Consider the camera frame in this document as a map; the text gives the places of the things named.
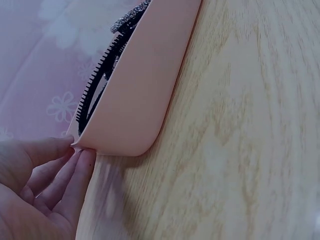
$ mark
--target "wooden table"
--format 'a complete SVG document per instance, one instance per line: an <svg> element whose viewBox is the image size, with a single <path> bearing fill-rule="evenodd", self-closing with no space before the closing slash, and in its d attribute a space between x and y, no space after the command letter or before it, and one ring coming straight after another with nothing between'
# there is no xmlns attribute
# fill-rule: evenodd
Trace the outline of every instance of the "wooden table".
<svg viewBox="0 0 320 240"><path fill-rule="evenodd" d="M98 157L77 238L320 239L319 134L320 1L203 0L156 143Z"/></svg>

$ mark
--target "hand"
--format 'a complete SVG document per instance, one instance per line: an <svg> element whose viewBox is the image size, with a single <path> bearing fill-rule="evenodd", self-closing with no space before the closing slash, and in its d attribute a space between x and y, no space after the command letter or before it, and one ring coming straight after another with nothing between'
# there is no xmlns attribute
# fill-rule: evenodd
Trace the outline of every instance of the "hand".
<svg viewBox="0 0 320 240"><path fill-rule="evenodd" d="M1 239L75 239L96 153L73 141L0 142Z"/></svg>

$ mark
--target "pink fabric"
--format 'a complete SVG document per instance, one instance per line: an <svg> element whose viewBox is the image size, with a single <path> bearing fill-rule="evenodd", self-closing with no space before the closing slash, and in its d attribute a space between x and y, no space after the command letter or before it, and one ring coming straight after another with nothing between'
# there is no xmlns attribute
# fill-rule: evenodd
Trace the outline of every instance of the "pink fabric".
<svg viewBox="0 0 320 240"><path fill-rule="evenodd" d="M141 0L0 0L0 141L61 137L109 45Z"/></svg>

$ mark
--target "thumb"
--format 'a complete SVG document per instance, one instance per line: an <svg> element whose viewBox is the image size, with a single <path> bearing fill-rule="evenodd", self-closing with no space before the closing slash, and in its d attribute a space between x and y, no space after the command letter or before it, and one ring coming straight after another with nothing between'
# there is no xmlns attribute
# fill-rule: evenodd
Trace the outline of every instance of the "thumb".
<svg viewBox="0 0 320 240"><path fill-rule="evenodd" d="M63 157L73 137L0 142L0 184L20 193L35 167Z"/></svg>

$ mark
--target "white flower print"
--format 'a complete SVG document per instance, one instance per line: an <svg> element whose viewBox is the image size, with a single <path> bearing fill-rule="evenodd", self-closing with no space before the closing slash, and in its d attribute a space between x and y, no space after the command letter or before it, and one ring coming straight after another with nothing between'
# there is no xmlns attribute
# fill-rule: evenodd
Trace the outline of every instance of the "white flower print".
<svg viewBox="0 0 320 240"><path fill-rule="evenodd" d="M13 139L13 138L14 138L14 135L12 134L12 132L8 132L8 129L5 127L0 127L0 142Z"/></svg>
<svg viewBox="0 0 320 240"><path fill-rule="evenodd" d="M95 65L92 61L84 62L78 67L78 76L81 78L82 81L89 81L89 78L91 74L93 73L93 70L95 68Z"/></svg>
<svg viewBox="0 0 320 240"><path fill-rule="evenodd" d="M69 91L63 97L54 96L46 113L49 116L55 116L54 119L58 123L62 123L62 121L70 123L78 106L76 101L72 101L73 99L74 95Z"/></svg>
<svg viewBox="0 0 320 240"><path fill-rule="evenodd" d="M128 0L43 0L38 16L48 21L44 35L59 48L77 47L92 56L105 51L111 25L130 9L123 1Z"/></svg>

